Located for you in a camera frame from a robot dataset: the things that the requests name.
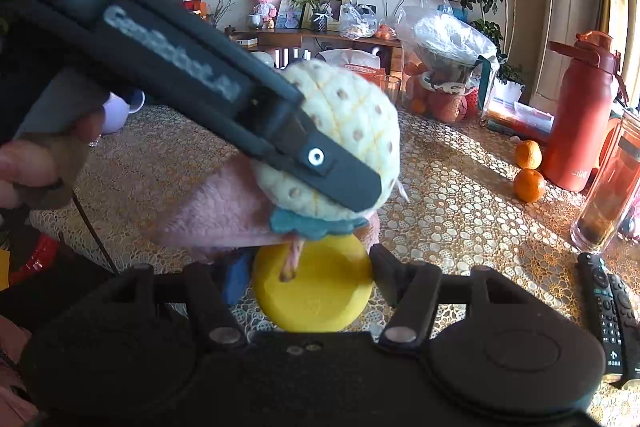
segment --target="yellow bowl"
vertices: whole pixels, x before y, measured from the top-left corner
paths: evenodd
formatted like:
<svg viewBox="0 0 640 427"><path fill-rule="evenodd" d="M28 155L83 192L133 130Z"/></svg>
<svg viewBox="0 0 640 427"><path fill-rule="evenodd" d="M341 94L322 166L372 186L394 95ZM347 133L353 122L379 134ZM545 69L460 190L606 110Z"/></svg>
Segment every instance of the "yellow bowl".
<svg viewBox="0 0 640 427"><path fill-rule="evenodd" d="M295 279L281 282L289 245L262 247L254 261L255 298L286 331L340 331L362 313L373 287L371 262L354 235L308 241Z"/></svg>

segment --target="white plush with brown dots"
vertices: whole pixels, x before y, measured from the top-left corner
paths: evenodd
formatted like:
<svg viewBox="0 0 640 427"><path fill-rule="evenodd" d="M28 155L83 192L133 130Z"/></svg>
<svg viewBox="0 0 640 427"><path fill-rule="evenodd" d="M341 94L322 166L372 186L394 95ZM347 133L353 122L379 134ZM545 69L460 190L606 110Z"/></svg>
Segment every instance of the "white plush with brown dots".
<svg viewBox="0 0 640 427"><path fill-rule="evenodd" d="M284 77L304 95L302 109L318 129L380 175L380 208L400 173L398 112L386 95L352 71L318 60L287 68ZM277 206L301 216L326 221L353 219L357 214L320 194L286 172L254 162L258 185Z"/></svg>

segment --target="picture frame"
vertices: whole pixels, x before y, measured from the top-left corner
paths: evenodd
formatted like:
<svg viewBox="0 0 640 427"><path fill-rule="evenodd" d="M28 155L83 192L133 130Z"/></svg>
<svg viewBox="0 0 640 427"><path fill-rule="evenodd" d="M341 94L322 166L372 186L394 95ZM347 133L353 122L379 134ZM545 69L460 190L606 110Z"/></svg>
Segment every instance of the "picture frame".
<svg viewBox="0 0 640 427"><path fill-rule="evenodd" d="M343 4L350 3L351 0L326 0L332 8L332 18L329 19L327 29L331 32L340 31L340 9ZM302 19L302 27L306 30L311 29L311 21L313 20L313 13L309 6L305 6L305 14Z"/></svg>
<svg viewBox="0 0 640 427"><path fill-rule="evenodd" d="M296 7L293 0L281 0L276 18L276 28L296 29L302 24L304 7Z"/></svg>

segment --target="floral tablecloth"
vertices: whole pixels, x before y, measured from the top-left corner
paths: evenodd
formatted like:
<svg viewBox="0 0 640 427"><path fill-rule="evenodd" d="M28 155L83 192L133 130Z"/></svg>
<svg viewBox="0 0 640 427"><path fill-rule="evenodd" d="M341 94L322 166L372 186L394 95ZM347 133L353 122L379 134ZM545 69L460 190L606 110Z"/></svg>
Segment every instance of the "floral tablecloth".
<svg viewBox="0 0 640 427"><path fill-rule="evenodd" d="M400 123L401 179L410 201L395 194L379 211L381 242L402 261L428 261L444 273L466 275L478 264L493 267L561 314L581 321L574 269L578 252L568 243L568 230L583 196L550 186L542 200L524 205L511 190L518 169L506 137L475 123L451 128L406 113L400 114ZM144 108L124 130L102 137L76 191L116 265L150 263L157 272L167 272L190 263L184 250L153 245L141 231L234 152L165 107ZM32 212L31 221L54 237L62 232L72 248L104 265L74 207ZM631 248L638 247L614 245L607 267L632 289L637 314L640 266L629 258ZM273 328L251 290L234 313L248 330ZM390 314L375 291L350 329L378 335ZM464 306L440 306L434 331L463 316ZM602 385L590 414L606 427L636 427L640 391Z"/></svg>

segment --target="remote control button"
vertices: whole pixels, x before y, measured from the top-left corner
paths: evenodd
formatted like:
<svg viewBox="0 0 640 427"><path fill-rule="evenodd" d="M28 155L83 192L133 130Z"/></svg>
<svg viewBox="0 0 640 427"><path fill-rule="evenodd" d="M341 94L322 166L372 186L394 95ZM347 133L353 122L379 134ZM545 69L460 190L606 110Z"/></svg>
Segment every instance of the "remote control button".
<svg viewBox="0 0 640 427"><path fill-rule="evenodd" d="M607 274L604 273L602 268L596 268L593 270L593 280L601 288L609 286L609 279L607 279Z"/></svg>
<svg viewBox="0 0 640 427"><path fill-rule="evenodd" d="M622 306L626 309L631 308L631 302L629 301L629 297L627 297L625 293L618 294L618 302L622 304Z"/></svg>

